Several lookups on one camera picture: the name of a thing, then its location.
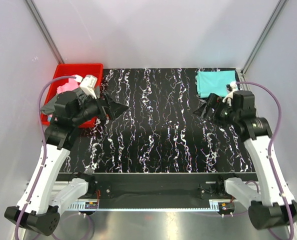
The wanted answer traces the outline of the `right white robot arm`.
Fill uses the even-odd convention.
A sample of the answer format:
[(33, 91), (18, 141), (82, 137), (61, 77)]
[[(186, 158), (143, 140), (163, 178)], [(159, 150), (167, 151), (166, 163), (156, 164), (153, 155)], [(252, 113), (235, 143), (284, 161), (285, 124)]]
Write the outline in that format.
[(256, 115), (254, 94), (247, 90), (234, 90), (225, 97), (211, 93), (194, 114), (221, 128), (233, 126), (257, 175), (260, 192), (251, 189), (241, 178), (231, 177), (215, 186), (216, 194), (220, 198), (231, 195), (238, 200), (257, 230), (289, 226), (297, 221), (297, 201), (270, 144), (273, 138), (270, 125), (264, 117)]

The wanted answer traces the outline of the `teal t shirt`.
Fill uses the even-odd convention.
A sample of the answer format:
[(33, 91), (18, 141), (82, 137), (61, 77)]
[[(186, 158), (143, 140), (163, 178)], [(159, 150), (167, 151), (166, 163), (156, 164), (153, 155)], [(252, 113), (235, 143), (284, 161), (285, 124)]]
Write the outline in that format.
[(234, 70), (199, 71), (196, 75), (197, 93), (201, 98), (208, 98), (210, 94), (225, 97), (227, 85), (236, 80)]

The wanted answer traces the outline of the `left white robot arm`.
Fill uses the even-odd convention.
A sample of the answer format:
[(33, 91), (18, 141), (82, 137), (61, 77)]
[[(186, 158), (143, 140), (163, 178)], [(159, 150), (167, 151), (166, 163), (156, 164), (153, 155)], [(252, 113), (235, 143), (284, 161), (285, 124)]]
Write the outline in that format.
[(74, 91), (57, 95), (50, 124), (42, 130), (41, 152), (32, 178), (18, 203), (4, 212), (4, 217), (15, 224), (15, 239), (19, 239), (20, 228), (44, 236), (52, 235), (61, 215), (73, 202), (96, 194), (95, 177), (82, 172), (73, 176), (55, 196), (52, 196), (52, 190), (80, 134), (80, 125), (93, 118), (113, 121), (128, 109), (107, 93), (102, 98), (89, 95), (83, 102)]

